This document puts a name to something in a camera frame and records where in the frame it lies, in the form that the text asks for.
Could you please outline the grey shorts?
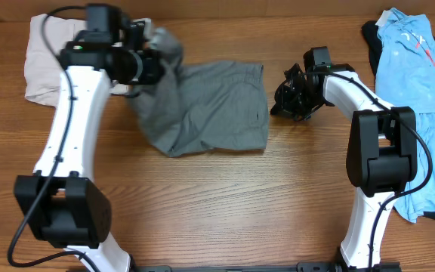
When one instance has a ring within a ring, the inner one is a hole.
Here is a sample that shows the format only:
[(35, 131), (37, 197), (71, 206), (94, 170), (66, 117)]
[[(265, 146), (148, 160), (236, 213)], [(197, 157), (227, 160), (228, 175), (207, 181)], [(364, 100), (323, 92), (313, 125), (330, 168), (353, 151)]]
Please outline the grey shorts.
[(263, 150), (269, 113), (260, 63), (220, 60), (185, 65), (184, 48), (166, 28), (150, 41), (164, 68), (155, 85), (136, 85), (128, 105), (161, 153), (179, 157), (214, 149)]

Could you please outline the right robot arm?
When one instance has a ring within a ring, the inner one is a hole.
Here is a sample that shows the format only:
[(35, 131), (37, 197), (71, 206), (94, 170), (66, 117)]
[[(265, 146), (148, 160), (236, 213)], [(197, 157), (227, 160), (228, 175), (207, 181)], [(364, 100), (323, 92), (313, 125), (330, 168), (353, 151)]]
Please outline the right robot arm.
[(399, 271), (380, 249), (395, 197), (417, 173), (415, 114), (382, 100), (349, 64), (334, 64), (326, 47), (311, 48), (304, 65), (285, 71), (270, 113), (295, 121), (337, 107), (350, 122), (346, 171), (356, 188), (347, 234), (335, 261), (301, 262), (299, 271)]

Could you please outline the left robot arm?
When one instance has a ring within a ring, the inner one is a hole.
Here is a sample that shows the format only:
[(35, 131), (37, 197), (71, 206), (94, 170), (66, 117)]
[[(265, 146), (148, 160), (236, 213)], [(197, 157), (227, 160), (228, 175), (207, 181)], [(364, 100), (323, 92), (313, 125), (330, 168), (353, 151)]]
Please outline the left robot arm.
[(106, 102), (115, 85), (151, 85), (163, 74), (150, 46), (149, 18), (88, 4), (85, 28), (53, 52), (61, 68), (60, 95), (45, 148), (31, 175), (20, 175), (14, 196), (30, 229), (57, 257), (73, 255), (89, 271), (137, 270), (110, 232), (110, 201), (94, 183), (94, 151)]

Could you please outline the light blue shirt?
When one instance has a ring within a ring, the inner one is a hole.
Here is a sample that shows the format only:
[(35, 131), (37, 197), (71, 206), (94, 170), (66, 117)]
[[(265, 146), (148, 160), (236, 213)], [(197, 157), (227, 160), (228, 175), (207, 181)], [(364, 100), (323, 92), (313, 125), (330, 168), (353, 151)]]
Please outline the light blue shirt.
[(433, 170), (427, 185), (416, 193), (399, 198), (395, 209), (408, 221), (427, 212), (435, 213), (435, 40), (428, 18), (407, 15), (391, 8), (378, 20), (377, 36), (382, 52), (375, 78), (375, 93), (395, 107), (411, 107), (415, 112), (416, 131), (430, 154), (418, 149), (415, 179), (406, 185), (420, 185), (429, 165)]

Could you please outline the folded beige shorts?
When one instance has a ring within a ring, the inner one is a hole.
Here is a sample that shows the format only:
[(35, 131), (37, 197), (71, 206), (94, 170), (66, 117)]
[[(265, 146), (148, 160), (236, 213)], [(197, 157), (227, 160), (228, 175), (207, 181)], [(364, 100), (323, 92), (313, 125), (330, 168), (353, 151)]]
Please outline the folded beige shorts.
[[(61, 68), (43, 42), (41, 28), (44, 18), (45, 15), (40, 14), (32, 17), (30, 21), (24, 64), (25, 98), (36, 104), (56, 107), (60, 96)], [(45, 33), (50, 46), (58, 52), (84, 28), (83, 20), (49, 17), (45, 24)]]

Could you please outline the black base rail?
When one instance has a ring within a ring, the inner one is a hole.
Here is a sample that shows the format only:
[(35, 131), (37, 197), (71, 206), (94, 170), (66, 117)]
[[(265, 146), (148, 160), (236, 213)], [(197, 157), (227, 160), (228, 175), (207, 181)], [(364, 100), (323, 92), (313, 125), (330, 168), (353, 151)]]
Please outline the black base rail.
[(243, 267), (169, 267), (136, 266), (130, 272), (366, 272), (367, 268), (350, 268), (332, 262), (300, 262), (288, 266), (243, 266)]

